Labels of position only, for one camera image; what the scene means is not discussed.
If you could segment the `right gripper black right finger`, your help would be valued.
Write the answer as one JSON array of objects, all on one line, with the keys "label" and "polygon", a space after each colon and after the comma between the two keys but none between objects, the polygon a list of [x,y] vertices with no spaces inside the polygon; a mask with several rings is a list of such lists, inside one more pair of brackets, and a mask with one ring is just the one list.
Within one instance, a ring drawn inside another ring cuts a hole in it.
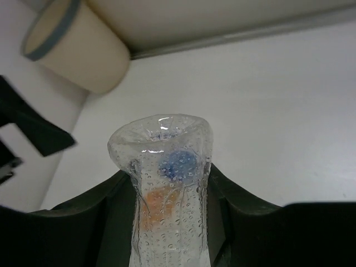
[{"label": "right gripper black right finger", "polygon": [[354,266],[355,203],[278,206],[211,167],[207,237],[212,266]]}]

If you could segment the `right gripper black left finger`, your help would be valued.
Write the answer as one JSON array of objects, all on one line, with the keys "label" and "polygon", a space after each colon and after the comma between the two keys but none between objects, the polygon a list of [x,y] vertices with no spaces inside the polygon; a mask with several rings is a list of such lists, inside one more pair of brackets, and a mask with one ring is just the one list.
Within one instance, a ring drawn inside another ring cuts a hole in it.
[{"label": "right gripper black left finger", "polygon": [[136,194],[119,171],[51,210],[1,207],[1,266],[128,266]]}]

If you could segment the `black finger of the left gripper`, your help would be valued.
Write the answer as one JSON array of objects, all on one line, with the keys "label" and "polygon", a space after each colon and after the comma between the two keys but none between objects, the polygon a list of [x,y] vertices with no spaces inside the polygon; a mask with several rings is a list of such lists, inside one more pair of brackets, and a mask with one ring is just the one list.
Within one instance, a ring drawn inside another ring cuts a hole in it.
[{"label": "black finger of the left gripper", "polygon": [[76,144],[70,133],[43,118],[1,76],[1,127],[7,124],[14,124],[43,157]]}]

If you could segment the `clear bottle blue label diagonal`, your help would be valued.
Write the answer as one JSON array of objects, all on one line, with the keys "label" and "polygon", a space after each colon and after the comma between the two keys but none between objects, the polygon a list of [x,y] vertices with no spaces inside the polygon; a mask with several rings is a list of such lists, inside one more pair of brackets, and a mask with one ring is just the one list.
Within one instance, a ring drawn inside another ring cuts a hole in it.
[{"label": "clear bottle blue label diagonal", "polygon": [[207,186],[213,134],[184,114],[154,115],[115,131],[107,144],[136,191],[130,266],[209,266]]}]

